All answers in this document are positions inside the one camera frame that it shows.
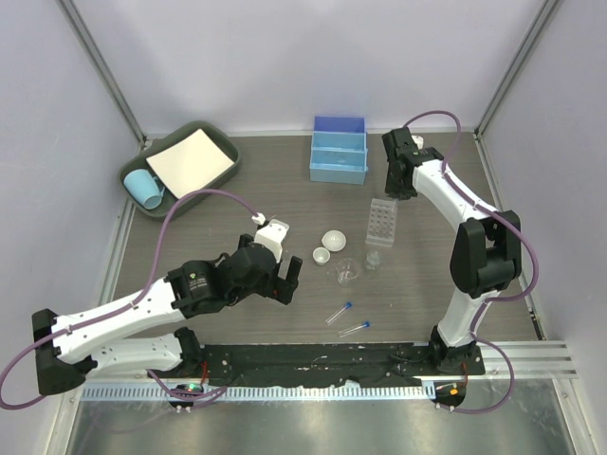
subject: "small white bowl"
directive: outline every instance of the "small white bowl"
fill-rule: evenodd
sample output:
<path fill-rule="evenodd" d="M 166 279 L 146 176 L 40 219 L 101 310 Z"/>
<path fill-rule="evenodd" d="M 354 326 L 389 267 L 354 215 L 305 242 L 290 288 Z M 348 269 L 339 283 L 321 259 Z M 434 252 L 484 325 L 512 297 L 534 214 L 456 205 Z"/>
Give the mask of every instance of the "small white bowl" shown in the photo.
<path fill-rule="evenodd" d="M 325 265 L 329 262 L 331 258 L 331 253 L 326 248 L 319 246 L 312 252 L 312 258 L 314 258 L 314 262 L 318 265 Z"/>
<path fill-rule="evenodd" d="M 329 230 L 322 236 L 322 246 L 329 251 L 342 251 L 345 247 L 345 235 L 339 230 Z"/>

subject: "blue container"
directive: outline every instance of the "blue container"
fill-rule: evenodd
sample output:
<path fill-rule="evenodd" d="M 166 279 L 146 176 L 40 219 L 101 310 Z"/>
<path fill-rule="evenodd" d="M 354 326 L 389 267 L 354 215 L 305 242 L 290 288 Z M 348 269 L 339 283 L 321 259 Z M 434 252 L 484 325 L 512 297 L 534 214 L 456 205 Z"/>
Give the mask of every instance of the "blue container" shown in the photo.
<path fill-rule="evenodd" d="M 310 179 L 362 185 L 367 173 L 364 118 L 316 117 Z"/>

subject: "wooden table surface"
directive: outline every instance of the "wooden table surface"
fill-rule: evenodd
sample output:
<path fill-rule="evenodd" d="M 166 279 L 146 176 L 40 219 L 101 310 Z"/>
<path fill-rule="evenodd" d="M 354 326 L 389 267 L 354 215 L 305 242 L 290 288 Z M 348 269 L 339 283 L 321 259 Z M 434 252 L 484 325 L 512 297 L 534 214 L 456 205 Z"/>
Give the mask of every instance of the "wooden table surface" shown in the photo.
<path fill-rule="evenodd" d="M 452 134 L 424 135 L 427 146 L 445 153 Z M 158 327 L 142 336 L 162 335 L 180 326 L 196 331 L 201 343 L 297 343 L 332 341 L 425 341 L 444 316 L 453 284 L 449 272 L 455 234 L 423 196 L 398 203 L 395 244 L 384 250 L 379 272 L 363 275 L 353 288 L 337 284 L 331 270 L 342 258 L 362 265 L 373 197 L 382 197 L 386 157 L 380 136 L 369 135 L 369 172 L 363 186 L 310 182 L 310 136 L 237 137 L 240 172 L 222 190 L 246 198 L 267 217 L 291 226 L 287 255 L 303 259 L 300 286 L 288 306 L 251 296 L 215 315 Z M 465 135 L 453 170 L 480 197 L 492 201 L 472 135 Z M 160 223 L 136 213 L 122 262 L 115 298 L 140 289 L 149 274 Z M 317 266 L 312 250 L 329 229 L 341 230 L 346 248 Z M 171 223 L 157 276 L 192 259 L 233 253 L 242 233 L 254 233 L 248 212 L 228 198 L 211 196 Z M 520 291 L 517 282 L 508 294 Z M 354 307 L 327 326 L 326 318 L 348 300 Z M 346 338 L 337 331 L 365 320 L 371 328 Z M 493 305 L 479 335 L 491 340 L 536 339 L 525 303 Z"/>

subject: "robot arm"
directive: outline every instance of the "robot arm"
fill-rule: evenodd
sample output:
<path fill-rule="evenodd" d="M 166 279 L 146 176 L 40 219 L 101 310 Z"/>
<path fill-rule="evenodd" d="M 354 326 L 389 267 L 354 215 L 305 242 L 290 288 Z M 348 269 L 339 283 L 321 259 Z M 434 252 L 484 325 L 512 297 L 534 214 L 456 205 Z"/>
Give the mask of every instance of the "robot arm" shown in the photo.
<path fill-rule="evenodd" d="M 115 312 L 134 301 L 140 291 L 73 315 L 57 316 L 47 309 L 35 313 L 35 340 L 67 329 L 67 334 L 36 350 L 40 394 L 74 389 L 100 371 L 155 369 L 179 373 L 197 368 L 200 346 L 188 329 L 158 338 L 123 338 L 158 325 L 217 313 L 251 294 L 289 304 L 299 284 L 302 260 L 292 257 L 286 277 L 278 276 L 288 229 L 287 224 L 272 220 L 259 228 L 254 238 L 242 235 L 231 256 L 223 253 L 214 261 L 184 263 L 154 282 L 133 309 L 77 331 L 72 332 L 71 327 Z"/>
<path fill-rule="evenodd" d="M 486 299 L 497 297 L 521 274 L 521 243 L 504 226 L 476 206 L 497 211 L 484 202 L 446 167 L 455 184 L 473 201 L 467 202 L 443 176 L 443 156 L 434 148 L 418 149 L 408 128 L 382 137 L 388 156 L 386 193 L 406 200 L 420 192 L 439 209 L 457 232 L 451 255 L 451 277 L 456 289 L 447 314 L 431 335 L 435 363 L 459 366 L 471 352 L 470 325 Z M 516 228 L 513 211 L 500 213 Z"/>

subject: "white wall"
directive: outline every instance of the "white wall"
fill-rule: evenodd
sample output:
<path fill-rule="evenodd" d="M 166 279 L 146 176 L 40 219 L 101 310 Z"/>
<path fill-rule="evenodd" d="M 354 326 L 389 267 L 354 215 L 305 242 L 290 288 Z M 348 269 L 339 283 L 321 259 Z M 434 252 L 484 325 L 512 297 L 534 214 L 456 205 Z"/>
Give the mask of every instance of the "white wall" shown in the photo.
<path fill-rule="evenodd" d="M 486 136 L 537 248 L 543 327 L 564 338 L 607 439 L 607 4 L 565 1 Z"/>
<path fill-rule="evenodd" d="M 77 0 L 139 123 L 394 127 L 451 109 L 475 127 L 542 0 Z M 415 126 L 449 126 L 428 118 Z"/>
<path fill-rule="evenodd" d="M 0 9 L 0 368 L 32 342 L 31 314 L 93 304 L 137 144 L 55 2 Z M 36 396 L 33 355 L 3 397 Z M 41 454 L 57 400 L 0 409 L 3 454 Z"/>

